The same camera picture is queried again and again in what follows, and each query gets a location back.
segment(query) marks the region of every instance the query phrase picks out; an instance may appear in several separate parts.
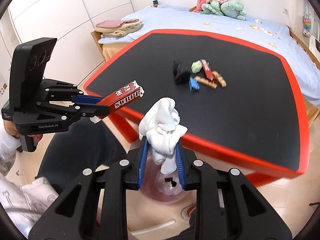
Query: blue bedsheet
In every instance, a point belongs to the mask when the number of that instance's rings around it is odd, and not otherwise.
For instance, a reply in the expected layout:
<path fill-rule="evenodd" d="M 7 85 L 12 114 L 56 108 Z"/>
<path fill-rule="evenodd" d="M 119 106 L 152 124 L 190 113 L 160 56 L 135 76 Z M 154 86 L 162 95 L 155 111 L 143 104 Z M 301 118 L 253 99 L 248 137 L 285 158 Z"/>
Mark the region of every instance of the blue bedsheet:
<path fill-rule="evenodd" d="M 239 21 L 225 16 L 203 15 L 187 8 L 159 5 L 127 15 L 122 20 L 138 18 L 143 27 L 122 38 L 102 38 L 99 43 L 132 42 L 155 29 L 187 29 L 225 34 L 263 46 L 282 55 L 295 74 L 301 92 L 313 105 L 320 107 L 320 71 L 303 49 L 289 35 L 288 27 L 247 16 Z"/>

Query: metal rivet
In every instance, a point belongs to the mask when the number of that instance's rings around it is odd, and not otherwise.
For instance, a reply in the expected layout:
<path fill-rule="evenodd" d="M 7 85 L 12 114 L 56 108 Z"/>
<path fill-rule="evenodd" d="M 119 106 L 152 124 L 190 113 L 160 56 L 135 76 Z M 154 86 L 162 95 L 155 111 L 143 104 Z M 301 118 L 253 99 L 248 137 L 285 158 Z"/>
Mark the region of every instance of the metal rivet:
<path fill-rule="evenodd" d="M 128 160 L 121 160 L 119 163 L 120 163 L 121 166 L 129 165 L 129 161 Z"/>
<path fill-rule="evenodd" d="M 201 161 L 201 160 L 195 160 L 195 161 L 193 162 L 193 164 L 194 164 L 194 166 L 200 167 L 200 166 L 203 165 L 203 161 Z"/>
<path fill-rule="evenodd" d="M 234 176 L 238 176 L 240 174 L 240 171 L 238 169 L 232 169 L 230 173 Z"/>
<path fill-rule="evenodd" d="M 82 174 L 83 174 L 84 176 L 88 176 L 88 175 L 90 175 L 91 173 L 92 173 L 92 170 L 89 169 L 89 168 L 84 169 L 84 170 L 82 171 Z"/>

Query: table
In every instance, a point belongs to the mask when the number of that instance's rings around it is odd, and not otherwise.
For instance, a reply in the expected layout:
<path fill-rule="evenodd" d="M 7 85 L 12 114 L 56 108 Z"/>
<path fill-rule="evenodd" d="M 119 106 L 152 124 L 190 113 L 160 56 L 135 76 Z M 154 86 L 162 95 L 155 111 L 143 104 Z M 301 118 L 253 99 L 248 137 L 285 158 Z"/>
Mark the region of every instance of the table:
<path fill-rule="evenodd" d="M 216 90 L 175 85 L 172 65 L 206 59 L 227 82 Z M 199 76 L 205 77 L 203 71 Z M 221 34 L 154 30 L 126 46 L 85 83 L 89 94 L 107 96 L 136 80 L 139 100 L 110 116 L 128 141 L 137 138 L 125 118 L 139 123 L 162 97 L 176 101 L 185 147 L 254 170 L 261 186 L 306 172 L 309 129 L 303 97 L 287 61 L 259 45 Z"/>

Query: white sweater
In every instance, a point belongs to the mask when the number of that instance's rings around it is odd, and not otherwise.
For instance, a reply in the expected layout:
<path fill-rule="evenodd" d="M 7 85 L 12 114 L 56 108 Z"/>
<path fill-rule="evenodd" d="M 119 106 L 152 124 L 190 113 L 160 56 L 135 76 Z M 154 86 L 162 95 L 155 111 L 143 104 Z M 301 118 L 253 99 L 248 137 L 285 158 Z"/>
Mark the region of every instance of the white sweater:
<path fill-rule="evenodd" d="M 28 238 L 33 225 L 58 194 L 44 177 L 22 187 L 5 178 L 14 164 L 16 149 L 20 145 L 20 139 L 8 134 L 0 119 L 0 203 L 12 222 Z"/>

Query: blue plastic piece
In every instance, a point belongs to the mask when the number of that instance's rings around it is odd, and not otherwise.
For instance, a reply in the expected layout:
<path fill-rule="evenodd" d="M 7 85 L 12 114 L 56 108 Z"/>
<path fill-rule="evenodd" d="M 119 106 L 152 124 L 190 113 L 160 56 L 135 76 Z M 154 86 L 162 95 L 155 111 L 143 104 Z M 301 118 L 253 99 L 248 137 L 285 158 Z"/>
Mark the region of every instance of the blue plastic piece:
<path fill-rule="evenodd" d="M 148 140 L 144 141 L 142 154 L 140 158 L 139 163 L 139 169 L 138 169 L 138 188 L 140 189 L 143 184 L 143 178 L 144 178 L 144 171 L 146 169 L 146 163 L 147 163 L 147 157 L 148 157 Z"/>
<path fill-rule="evenodd" d="M 198 81 L 194 80 L 192 77 L 190 77 L 190 79 L 189 79 L 189 88 L 190 88 L 190 91 L 199 90 L 200 87 L 199 87 Z"/>
<path fill-rule="evenodd" d="M 72 103 L 84 103 L 84 104 L 96 104 L 100 102 L 103 97 L 94 97 L 94 96 L 76 96 L 71 99 Z"/>
<path fill-rule="evenodd" d="M 177 172 L 179 177 L 179 182 L 181 184 L 182 189 L 186 188 L 186 172 L 184 170 L 183 160 L 180 152 L 179 145 L 176 145 L 176 165 Z"/>

